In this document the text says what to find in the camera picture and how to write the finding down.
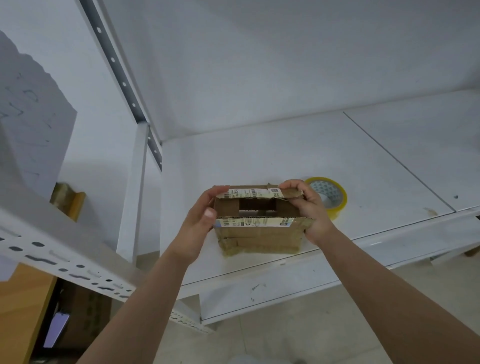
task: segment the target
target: white wall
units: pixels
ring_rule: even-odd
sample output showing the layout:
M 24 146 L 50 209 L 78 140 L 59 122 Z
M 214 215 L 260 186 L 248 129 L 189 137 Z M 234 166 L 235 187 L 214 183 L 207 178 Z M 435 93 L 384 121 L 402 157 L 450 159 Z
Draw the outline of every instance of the white wall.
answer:
M 116 247 L 136 123 L 72 0 L 8 0 L 0 30 L 57 82 L 77 118 L 59 180 L 87 200 L 79 223 Z M 159 249 L 160 175 L 147 159 L 139 253 Z
M 475 0 L 105 0 L 162 139 L 480 84 Z

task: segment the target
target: hand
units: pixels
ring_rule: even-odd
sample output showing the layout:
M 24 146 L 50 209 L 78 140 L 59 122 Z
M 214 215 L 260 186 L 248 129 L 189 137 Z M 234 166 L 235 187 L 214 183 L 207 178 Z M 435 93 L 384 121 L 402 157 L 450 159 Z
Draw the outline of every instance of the hand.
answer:
M 300 210 L 300 214 L 315 221 L 305 231 L 307 239 L 318 245 L 324 236 L 334 231 L 335 225 L 328 217 L 322 198 L 302 180 L 288 180 L 278 185 L 279 188 L 297 188 L 303 191 L 303 197 L 290 198 L 288 201 Z
M 211 207 L 218 194 L 228 191 L 229 186 L 213 186 L 199 197 L 189 210 L 180 231 L 168 247 L 169 251 L 191 264 L 198 258 L 207 233 L 212 229 L 216 211 Z

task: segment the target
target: label sticker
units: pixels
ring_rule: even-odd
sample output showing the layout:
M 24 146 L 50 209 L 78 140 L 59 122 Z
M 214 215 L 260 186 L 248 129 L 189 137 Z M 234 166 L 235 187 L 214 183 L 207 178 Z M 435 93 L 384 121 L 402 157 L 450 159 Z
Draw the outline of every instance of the label sticker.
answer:
M 219 194 L 218 198 L 283 198 L 282 190 L 279 188 L 235 188 L 228 192 Z
M 295 218 L 218 218 L 216 228 L 252 228 L 270 226 L 288 228 Z

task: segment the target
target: tiled floor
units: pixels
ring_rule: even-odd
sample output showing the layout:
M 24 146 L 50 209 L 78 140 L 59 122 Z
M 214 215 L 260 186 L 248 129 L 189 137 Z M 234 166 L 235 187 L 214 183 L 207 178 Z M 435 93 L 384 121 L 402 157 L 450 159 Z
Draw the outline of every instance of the tiled floor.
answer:
M 480 256 L 394 271 L 480 333 Z M 194 298 L 187 299 L 190 305 Z M 308 364 L 390 363 L 342 286 L 220 322 L 202 335 L 169 322 L 155 364 L 226 364 L 239 354 Z

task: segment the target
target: yellow tape roll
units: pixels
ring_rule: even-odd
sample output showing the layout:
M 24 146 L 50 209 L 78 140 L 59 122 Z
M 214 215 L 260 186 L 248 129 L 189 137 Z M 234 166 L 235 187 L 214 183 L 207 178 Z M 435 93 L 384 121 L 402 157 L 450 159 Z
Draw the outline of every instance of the yellow tape roll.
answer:
M 324 201 L 324 205 L 329 218 L 335 220 L 347 204 L 347 192 L 339 183 L 326 177 L 311 177 L 305 182 L 320 195 L 328 197 L 329 201 Z

